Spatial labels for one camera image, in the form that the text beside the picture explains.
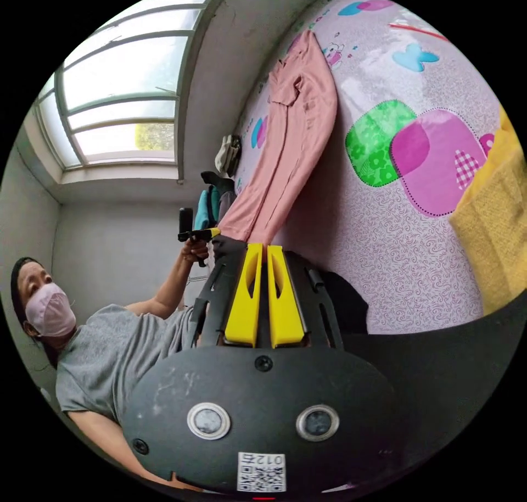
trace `gray t-shirt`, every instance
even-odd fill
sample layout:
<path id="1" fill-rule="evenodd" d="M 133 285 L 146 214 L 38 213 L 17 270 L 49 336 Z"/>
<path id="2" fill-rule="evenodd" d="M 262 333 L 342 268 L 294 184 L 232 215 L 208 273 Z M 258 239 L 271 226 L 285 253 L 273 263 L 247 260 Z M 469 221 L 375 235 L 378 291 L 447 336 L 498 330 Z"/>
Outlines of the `gray t-shirt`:
<path id="1" fill-rule="evenodd" d="M 55 393 L 61 410 L 89 410 L 121 424 L 138 381 L 181 350 L 191 314 L 189 307 L 165 321 L 111 304 L 92 315 L 59 357 Z"/>

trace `tree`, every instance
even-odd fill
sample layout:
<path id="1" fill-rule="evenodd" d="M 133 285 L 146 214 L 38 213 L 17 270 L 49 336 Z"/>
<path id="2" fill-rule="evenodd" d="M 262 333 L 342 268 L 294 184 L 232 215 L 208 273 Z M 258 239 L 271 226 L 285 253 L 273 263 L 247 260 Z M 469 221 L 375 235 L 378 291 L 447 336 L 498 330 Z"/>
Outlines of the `tree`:
<path id="1" fill-rule="evenodd" d="M 141 123 L 136 125 L 138 150 L 173 152 L 174 125 L 172 123 Z"/>

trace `red line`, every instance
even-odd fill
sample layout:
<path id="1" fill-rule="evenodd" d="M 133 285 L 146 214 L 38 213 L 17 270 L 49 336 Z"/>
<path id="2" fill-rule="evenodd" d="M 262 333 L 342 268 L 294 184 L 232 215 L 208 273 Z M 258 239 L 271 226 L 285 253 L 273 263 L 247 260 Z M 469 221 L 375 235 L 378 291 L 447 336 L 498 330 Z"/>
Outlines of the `red line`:
<path id="1" fill-rule="evenodd" d="M 441 35 L 441 34 L 435 34 L 432 31 L 420 30 L 419 28 L 415 28 L 414 26 L 405 26 L 404 24 L 390 24 L 389 26 L 391 28 L 399 28 L 400 30 L 417 31 L 420 34 L 432 35 L 432 37 L 436 37 L 438 39 L 443 39 L 444 41 L 449 42 L 449 40 L 446 37 L 444 37 L 443 35 Z"/>

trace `screw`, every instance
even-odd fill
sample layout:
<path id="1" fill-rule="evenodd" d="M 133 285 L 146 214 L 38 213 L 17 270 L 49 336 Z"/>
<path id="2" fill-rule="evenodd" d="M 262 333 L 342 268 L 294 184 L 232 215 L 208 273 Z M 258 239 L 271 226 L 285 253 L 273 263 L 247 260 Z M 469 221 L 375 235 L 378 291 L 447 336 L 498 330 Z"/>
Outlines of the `screw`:
<path id="1" fill-rule="evenodd" d="M 273 361 L 266 355 L 260 355 L 254 361 L 254 366 L 260 372 L 269 372 L 273 368 Z"/>
<path id="2" fill-rule="evenodd" d="M 148 454 L 149 449 L 148 446 L 143 442 L 142 440 L 136 438 L 132 442 L 133 448 L 139 453 L 139 454 Z"/>

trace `black hair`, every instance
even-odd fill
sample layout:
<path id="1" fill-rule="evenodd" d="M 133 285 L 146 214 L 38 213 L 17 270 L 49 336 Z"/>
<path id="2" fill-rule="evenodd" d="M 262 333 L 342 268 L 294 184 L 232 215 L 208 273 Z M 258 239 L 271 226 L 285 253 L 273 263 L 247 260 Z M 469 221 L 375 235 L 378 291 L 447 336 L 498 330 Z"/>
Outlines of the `black hair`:
<path id="1" fill-rule="evenodd" d="M 18 289 L 18 277 L 20 275 L 20 270 L 22 269 L 22 266 L 29 262 L 36 262 L 37 264 L 42 266 L 42 264 L 38 260 L 32 259 L 30 256 L 23 256 L 15 262 L 15 265 L 13 266 L 13 269 L 11 271 L 11 301 L 13 302 L 13 309 L 15 310 L 16 318 L 18 319 L 18 322 L 22 327 L 24 326 L 24 322 L 27 321 L 27 317 L 26 310 L 22 305 L 20 291 Z M 37 340 L 34 337 L 29 337 L 35 344 L 37 344 Z M 44 349 L 44 352 L 46 353 L 46 357 L 48 358 L 49 364 L 54 369 L 57 369 L 57 362 L 59 357 L 58 352 L 54 348 L 45 344 L 44 342 L 42 342 L 41 344 L 42 348 Z"/>

